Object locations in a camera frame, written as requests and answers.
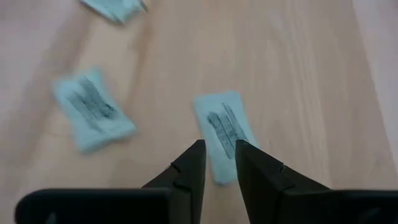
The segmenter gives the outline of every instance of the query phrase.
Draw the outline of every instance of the light blue cloth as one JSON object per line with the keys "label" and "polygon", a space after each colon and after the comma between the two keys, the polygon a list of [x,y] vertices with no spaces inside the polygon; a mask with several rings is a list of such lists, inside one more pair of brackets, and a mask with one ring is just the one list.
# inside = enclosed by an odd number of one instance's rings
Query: light blue cloth
{"label": "light blue cloth", "polygon": [[195,115],[206,141],[216,184],[226,185],[238,178],[234,159],[235,141],[243,139],[258,147],[244,113],[239,93],[198,96]]}
{"label": "light blue cloth", "polygon": [[82,153],[92,152],[136,131],[133,122],[106,91],[99,68],[55,82],[53,92],[68,116]]}
{"label": "light blue cloth", "polygon": [[94,10],[112,20],[125,23],[134,13],[146,10],[141,0],[81,0]]}

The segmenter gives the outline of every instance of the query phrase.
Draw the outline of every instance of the black marking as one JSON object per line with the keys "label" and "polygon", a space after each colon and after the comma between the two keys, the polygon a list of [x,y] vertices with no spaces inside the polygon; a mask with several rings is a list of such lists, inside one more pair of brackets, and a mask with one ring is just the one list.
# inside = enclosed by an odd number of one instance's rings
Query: black marking
{"label": "black marking", "polygon": [[229,159],[234,159],[236,140],[247,140],[247,138],[243,129],[240,127],[233,110],[225,103],[223,103],[223,107],[226,111],[225,113],[217,114],[210,112],[207,116],[207,120],[214,128],[227,157]]}
{"label": "black marking", "polygon": [[102,132],[97,122],[102,119],[114,119],[117,111],[101,97],[94,84],[87,78],[80,82],[83,93],[74,92],[69,102],[84,117],[91,129]]}

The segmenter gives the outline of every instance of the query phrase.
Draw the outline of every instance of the black plastic part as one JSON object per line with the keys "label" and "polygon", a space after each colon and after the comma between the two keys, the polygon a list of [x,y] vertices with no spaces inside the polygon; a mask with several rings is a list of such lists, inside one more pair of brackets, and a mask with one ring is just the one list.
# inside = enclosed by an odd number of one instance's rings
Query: black plastic part
{"label": "black plastic part", "polygon": [[206,149],[198,140],[142,189],[47,189],[26,195],[17,224],[199,224]]}
{"label": "black plastic part", "polygon": [[331,190],[243,140],[235,158],[252,224],[398,223],[398,191]]}

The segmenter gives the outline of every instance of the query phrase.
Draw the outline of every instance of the folded cloth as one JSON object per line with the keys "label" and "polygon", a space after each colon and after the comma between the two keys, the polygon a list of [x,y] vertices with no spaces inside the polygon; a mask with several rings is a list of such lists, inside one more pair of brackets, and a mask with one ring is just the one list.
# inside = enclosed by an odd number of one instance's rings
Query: folded cloth
{"label": "folded cloth", "polygon": [[225,185],[236,180],[236,140],[242,139],[258,147],[239,93],[226,91],[222,94],[198,96],[194,107],[206,141],[214,181]]}
{"label": "folded cloth", "polygon": [[56,81],[53,92],[68,116],[82,153],[92,152],[136,131],[133,122],[106,91],[99,68]]}
{"label": "folded cloth", "polygon": [[112,20],[125,23],[134,13],[145,10],[141,0],[80,0],[89,7]]}

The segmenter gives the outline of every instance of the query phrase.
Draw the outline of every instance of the cloth patch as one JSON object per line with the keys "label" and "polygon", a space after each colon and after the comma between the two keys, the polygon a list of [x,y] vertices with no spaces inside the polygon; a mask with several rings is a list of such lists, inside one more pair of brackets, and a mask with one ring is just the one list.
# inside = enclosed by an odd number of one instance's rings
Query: cloth patch
{"label": "cloth patch", "polygon": [[214,181],[225,185],[238,178],[235,163],[236,140],[242,139],[258,147],[239,93],[198,96],[194,101],[203,138],[206,140]]}
{"label": "cloth patch", "polygon": [[113,22],[125,23],[133,14],[145,10],[141,0],[80,0]]}
{"label": "cloth patch", "polygon": [[82,153],[95,151],[136,131],[133,122],[106,91],[98,68],[56,81],[53,92],[68,116]]}

